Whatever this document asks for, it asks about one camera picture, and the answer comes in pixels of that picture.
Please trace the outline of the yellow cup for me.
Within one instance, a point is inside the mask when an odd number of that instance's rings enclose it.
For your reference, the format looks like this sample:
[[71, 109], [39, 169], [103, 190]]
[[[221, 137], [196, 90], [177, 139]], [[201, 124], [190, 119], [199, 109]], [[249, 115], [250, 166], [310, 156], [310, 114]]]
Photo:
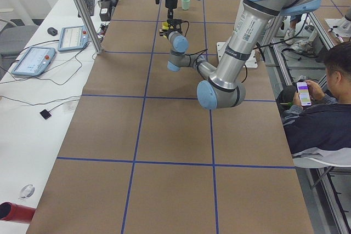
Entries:
[[168, 22], [163, 22], [162, 23], [162, 30], [164, 30], [164, 31], [167, 31], [167, 30], [169, 30], [169, 24], [168, 24]]

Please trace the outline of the green cup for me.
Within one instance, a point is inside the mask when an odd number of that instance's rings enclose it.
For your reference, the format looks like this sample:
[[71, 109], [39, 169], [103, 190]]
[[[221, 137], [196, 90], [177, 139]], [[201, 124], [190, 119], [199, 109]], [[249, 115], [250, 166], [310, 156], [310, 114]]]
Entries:
[[189, 10], [190, 0], [181, 0], [181, 4], [183, 10]]

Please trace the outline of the black keyboard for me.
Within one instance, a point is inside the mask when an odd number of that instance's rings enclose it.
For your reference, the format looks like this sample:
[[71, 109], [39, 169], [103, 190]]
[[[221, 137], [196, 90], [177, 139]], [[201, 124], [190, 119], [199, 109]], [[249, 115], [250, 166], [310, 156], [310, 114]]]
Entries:
[[87, 10], [90, 16], [94, 15], [95, 11], [95, 0], [84, 0]]

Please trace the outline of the far teach pendant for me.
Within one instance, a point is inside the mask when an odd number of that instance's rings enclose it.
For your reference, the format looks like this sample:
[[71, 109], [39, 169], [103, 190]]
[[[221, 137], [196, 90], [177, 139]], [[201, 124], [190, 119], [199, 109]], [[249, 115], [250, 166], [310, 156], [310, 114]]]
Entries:
[[85, 26], [63, 27], [60, 33], [58, 51], [82, 50], [90, 41]]

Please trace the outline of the teach pendant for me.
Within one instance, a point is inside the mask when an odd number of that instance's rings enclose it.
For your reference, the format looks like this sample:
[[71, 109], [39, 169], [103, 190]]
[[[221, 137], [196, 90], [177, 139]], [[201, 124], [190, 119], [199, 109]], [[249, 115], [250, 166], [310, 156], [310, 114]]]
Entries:
[[63, 27], [60, 33], [58, 51], [82, 50], [90, 41], [85, 26]]
[[31, 46], [21, 57], [11, 74], [16, 76], [39, 76], [48, 68], [55, 55], [55, 48]]

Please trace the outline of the black computer mouse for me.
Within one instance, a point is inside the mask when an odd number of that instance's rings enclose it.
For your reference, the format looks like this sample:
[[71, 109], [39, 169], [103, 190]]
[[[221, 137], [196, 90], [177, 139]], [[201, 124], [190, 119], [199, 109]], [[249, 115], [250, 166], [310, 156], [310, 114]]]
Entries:
[[56, 35], [58, 34], [58, 30], [55, 29], [55, 28], [53, 28], [53, 27], [49, 27], [49, 28], [47, 29], [47, 32], [48, 32], [50, 35], [52, 35], [52, 36], [56, 36]]

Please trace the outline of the brown paper table mat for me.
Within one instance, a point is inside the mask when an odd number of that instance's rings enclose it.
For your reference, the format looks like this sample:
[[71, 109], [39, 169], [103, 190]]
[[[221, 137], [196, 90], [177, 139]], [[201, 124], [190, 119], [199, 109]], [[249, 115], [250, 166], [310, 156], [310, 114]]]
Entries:
[[120, 0], [28, 233], [312, 233], [265, 65], [208, 111], [166, 9]]

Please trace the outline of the smartphone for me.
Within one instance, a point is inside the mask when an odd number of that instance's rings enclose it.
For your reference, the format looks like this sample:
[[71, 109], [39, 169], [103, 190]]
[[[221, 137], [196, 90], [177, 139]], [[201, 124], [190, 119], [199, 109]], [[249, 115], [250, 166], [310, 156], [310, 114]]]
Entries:
[[296, 83], [297, 91], [299, 93], [299, 99], [302, 106], [311, 106], [312, 102], [309, 95], [309, 88], [306, 82]]

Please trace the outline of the near teach pendant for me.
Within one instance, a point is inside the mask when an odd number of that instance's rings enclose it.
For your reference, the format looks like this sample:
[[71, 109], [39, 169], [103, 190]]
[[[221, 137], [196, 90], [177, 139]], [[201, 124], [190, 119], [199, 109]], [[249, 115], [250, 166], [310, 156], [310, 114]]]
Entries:
[[39, 76], [48, 68], [55, 55], [55, 48], [31, 46], [21, 57], [11, 74], [16, 76]]

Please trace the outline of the small black usb box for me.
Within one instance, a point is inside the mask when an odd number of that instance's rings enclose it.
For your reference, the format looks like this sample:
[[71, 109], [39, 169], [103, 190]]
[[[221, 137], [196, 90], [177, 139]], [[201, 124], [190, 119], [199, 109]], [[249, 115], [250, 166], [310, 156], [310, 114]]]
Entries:
[[50, 117], [52, 116], [51, 113], [50, 113], [48, 110], [46, 110], [46, 109], [42, 110], [39, 114], [40, 114], [44, 119], [48, 119], [48, 118], [50, 118]]

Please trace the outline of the seated person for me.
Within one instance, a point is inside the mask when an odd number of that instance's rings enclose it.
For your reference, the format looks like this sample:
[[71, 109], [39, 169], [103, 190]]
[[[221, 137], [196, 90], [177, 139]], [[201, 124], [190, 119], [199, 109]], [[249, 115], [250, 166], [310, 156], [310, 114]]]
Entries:
[[304, 109], [296, 87], [285, 87], [278, 97], [282, 125], [294, 157], [311, 157], [336, 165], [350, 164], [350, 42], [324, 55], [329, 94], [307, 80], [315, 104]]

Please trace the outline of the red cylinder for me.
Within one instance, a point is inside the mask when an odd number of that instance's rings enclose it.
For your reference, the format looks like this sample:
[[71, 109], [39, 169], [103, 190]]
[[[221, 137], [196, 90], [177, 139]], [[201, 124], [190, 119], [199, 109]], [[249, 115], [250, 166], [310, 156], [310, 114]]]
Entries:
[[1, 220], [29, 224], [36, 209], [11, 202], [1, 204]]

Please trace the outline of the aluminium frame post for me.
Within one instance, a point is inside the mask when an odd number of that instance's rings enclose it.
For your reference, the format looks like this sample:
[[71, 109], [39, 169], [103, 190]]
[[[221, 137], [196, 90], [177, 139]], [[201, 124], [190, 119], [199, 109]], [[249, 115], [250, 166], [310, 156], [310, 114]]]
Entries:
[[73, 0], [73, 1], [77, 7], [78, 13], [80, 14], [80, 16], [83, 20], [84, 26], [87, 29], [88, 35], [89, 35], [90, 40], [94, 46], [95, 52], [97, 54], [100, 54], [103, 51], [103, 48], [102, 48], [101, 42], [98, 38], [98, 34], [96, 33], [92, 19], [90, 18], [90, 14], [89, 14], [88, 9], [86, 7], [85, 1], [84, 0]]

